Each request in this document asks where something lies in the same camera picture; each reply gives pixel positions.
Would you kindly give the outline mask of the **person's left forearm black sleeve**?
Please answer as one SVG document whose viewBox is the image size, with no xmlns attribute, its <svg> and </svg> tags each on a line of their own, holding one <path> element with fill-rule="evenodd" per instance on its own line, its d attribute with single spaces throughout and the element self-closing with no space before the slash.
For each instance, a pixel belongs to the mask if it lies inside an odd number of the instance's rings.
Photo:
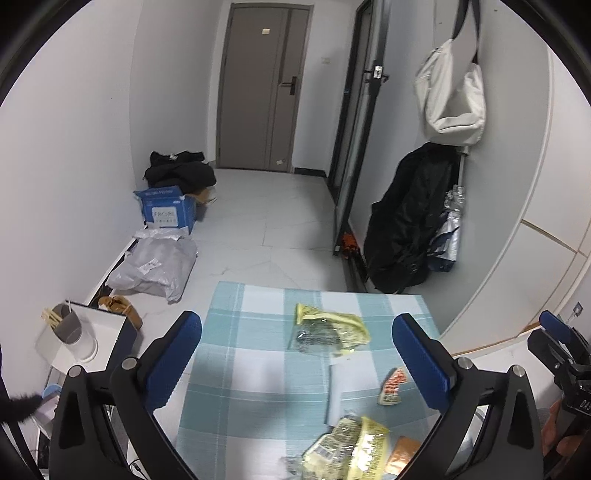
<svg viewBox="0 0 591 480">
<path fill-rule="evenodd" d="M 0 423 L 21 423 L 38 410 L 43 402 L 41 395 L 25 395 L 10 397 L 7 393 L 3 378 L 0 378 Z"/>
</svg>

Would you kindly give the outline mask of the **person's right hand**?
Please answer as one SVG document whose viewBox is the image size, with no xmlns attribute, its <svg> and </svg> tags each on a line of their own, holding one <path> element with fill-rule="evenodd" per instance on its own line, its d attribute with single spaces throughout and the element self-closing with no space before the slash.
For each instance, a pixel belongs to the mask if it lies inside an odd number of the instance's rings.
<svg viewBox="0 0 591 480">
<path fill-rule="evenodd" d="M 557 429 L 557 418 L 561 407 L 562 401 L 557 400 L 554 402 L 549 410 L 549 418 L 546 421 L 542 429 L 542 452 L 547 455 L 549 451 L 555 447 L 558 454 L 563 457 L 572 457 L 578 449 L 582 438 L 577 437 L 565 437 L 562 440 L 558 440 L 558 429 Z"/>
</svg>

